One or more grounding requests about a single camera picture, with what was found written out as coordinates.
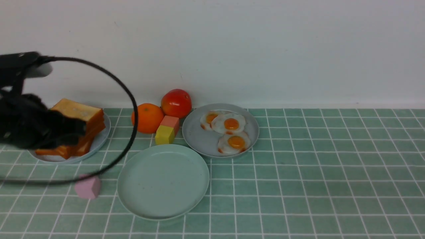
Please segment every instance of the pink block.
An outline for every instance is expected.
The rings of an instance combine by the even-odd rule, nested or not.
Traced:
[[[77,182],[75,184],[75,191],[80,198],[95,199],[99,196],[100,186],[100,178],[96,176]]]
[[[174,136],[177,135],[177,132],[180,129],[179,119],[173,116],[168,116],[168,115],[164,116],[164,119],[162,120],[161,125],[173,128]]]

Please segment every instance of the yellow block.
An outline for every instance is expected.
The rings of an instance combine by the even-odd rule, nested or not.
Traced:
[[[156,131],[156,145],[172,144],[174,141],[174,129],[172,127],[160,125]]]

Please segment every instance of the red tomato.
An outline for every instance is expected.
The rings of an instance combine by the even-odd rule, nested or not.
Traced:
[[[161,108],[165,115],[181,119],[192,110],[192,100],[184,90],[174,89],[164,95],[161,100]]]

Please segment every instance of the egg yolk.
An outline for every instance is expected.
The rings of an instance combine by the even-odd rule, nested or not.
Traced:
[[[211,124],[211,122],[218,116],[218,114],[209,114],[207,115],[207,123]]]
[[[245,140],[240,136],[232,136],[227,140],[227,143],[232,148],[243,148],[245,146]]]
[[[235,130],[239,128],[239,122],[233,118],[224,121],[224,127],[226,129]]]

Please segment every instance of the plate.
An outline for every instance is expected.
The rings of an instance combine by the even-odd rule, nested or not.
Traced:
[[[194,149],[196,152],[203,154],[209,157],[220,157],[228,158],[235,157],[239,154],[234,155],[222,155],[217,150],[218,139],[223,136],[215,131],[206,131],[201,128],[201,123],[199,119],[209,111],[231,111],[237,114],[241,114],[245,117],[246,125],[244,131],[248,134],[249,139],[251,140],[251,145],[245,151],[247,152],[257,141],[258,135],[260,133],[260,128],[258,126],[255,117],[250,114],[248,111],[242,109],[241,107],[230,105],[230,104],[210,104],[197,108],[192,111],[183,122],[182,134],[186,143]]]
[[[32,155],[35,159],[40,160],[44,163],[50,163],[50,164],[71,164],[80,162],[81,160],[84,160],[90,156],[92,156],[94,153],[99,151],[99,149],[105,144],[105,142],[108,139],[108,135],[111,129],[111,120],[109,119],[108,115],[105,113],[103,114],[103,118],[105,119],[105,129],[102,130],[99,134],[96,135],[96,137],[93,140],[93,143],[91,144],[90,151],[86,153],[85,155],[81,157],[71,157],[69,159],[64,159],[61,156],[53,156],[53,155],[36,155],[35,150],[28,150],[30,155]]]
[[[144,219],[184,215],[202,199],[210,183],[204,159],[181,145],[158,145],[133,156],[118,177],[124,207]]]

